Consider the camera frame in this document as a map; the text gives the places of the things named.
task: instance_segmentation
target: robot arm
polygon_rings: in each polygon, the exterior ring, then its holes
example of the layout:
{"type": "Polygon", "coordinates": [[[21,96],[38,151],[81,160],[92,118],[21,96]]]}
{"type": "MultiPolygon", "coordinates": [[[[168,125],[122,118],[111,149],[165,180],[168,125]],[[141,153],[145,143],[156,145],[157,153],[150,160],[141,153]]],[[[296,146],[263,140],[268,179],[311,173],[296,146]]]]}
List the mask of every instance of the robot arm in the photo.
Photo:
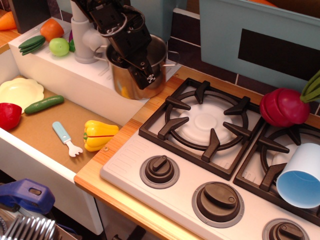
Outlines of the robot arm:
{"type": "Polygon", "coordinates": [[[118,0],[72,1],[97,25],[99,33],[109,39],[115,50],[112,60],[129,66],[140,89],[150,85],[155,80],[147,59],[147,47],[152,39],[142,12],[132,6],[122,6],[118,0]]]}

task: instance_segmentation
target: toy radish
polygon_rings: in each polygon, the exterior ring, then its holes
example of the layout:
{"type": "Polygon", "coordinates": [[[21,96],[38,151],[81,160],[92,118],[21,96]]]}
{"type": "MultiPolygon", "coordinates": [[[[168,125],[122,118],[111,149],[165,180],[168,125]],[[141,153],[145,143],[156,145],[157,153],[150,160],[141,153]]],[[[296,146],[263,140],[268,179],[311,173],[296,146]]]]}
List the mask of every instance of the toy radish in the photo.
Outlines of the toy radish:
{"type": "Polygon", "coordinates": [[[265,121],[275,127],[303,124],[310,114],[310,102],[320,98],[320,71],[306,84],[302,93],[288,88],[278,88],[261,100],[260,113],[265,121]]]}

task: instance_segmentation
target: cardboard surface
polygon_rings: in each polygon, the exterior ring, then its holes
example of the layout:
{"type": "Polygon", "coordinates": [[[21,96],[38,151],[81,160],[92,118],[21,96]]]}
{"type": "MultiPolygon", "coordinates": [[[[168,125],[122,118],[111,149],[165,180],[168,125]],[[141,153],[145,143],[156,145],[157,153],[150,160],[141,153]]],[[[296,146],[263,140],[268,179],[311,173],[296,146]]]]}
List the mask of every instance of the cardboard surface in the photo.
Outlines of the cardboard surface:
{"type": "MultiPolygon", "coordinates": [[[[47,89],[44,90],[45,98],[54,95],[56,94],[47,89]]],[[[89,152],[85,149],[83,134],[85,123],[89,120],[115,125],[114,122],[65,99],[64,103],[43,111],[30,115],[22,114],[18,126],[9,130],[9,132],[74,173],[77,173],[97,153],[89,152]],[[70,135],[72,143],[82,148],[83,153],[80,153],[76,157],[69,156],[68,146],[61,142],[52,128],[52,123],[55,121],[59,121],[62,124],[70,135]]]]}

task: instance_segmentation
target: toy carrot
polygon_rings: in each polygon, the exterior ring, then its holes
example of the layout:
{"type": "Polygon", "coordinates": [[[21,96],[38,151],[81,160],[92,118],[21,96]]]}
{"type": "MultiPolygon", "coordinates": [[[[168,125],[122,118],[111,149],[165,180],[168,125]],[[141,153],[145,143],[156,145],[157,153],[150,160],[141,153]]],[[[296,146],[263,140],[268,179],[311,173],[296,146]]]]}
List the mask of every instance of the toy carrot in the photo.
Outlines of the toy carrot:
{"type": "Polygon", "coordinates": [[[256,2],[256,3],[259,3],[259,4],[269,5],[269,6],[272,6],[272,7],[277,7],[276,5],[272,4],[271,2],[269,2],[267,0],[249,0],[249,1],[256,2]]]}
{"type": "Polygon", "coordinates": [[[16,29],[16,22],[12,11],[7,12],[0,17],[0,30],[16,29]]]}

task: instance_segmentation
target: toy orange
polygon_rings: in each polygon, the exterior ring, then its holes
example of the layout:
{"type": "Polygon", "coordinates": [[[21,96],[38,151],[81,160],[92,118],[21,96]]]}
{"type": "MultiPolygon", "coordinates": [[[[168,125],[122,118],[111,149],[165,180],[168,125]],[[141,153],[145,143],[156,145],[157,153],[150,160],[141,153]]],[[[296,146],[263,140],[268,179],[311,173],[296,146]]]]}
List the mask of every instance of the toy orange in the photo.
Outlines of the toy orange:
{"type": "Polygon", "coordinates": [[[45,37],[47,42],[50,42],[52,39],[61,38],[65,31],[56,20],[50,18],[40,28],[40,34],[45,37]]]}
{"type": "Polygon", "coordinates": [[[0,17],[0,30],[16,29],[16,22],[12,11],[8,11],[2,17],[0,17]]]}

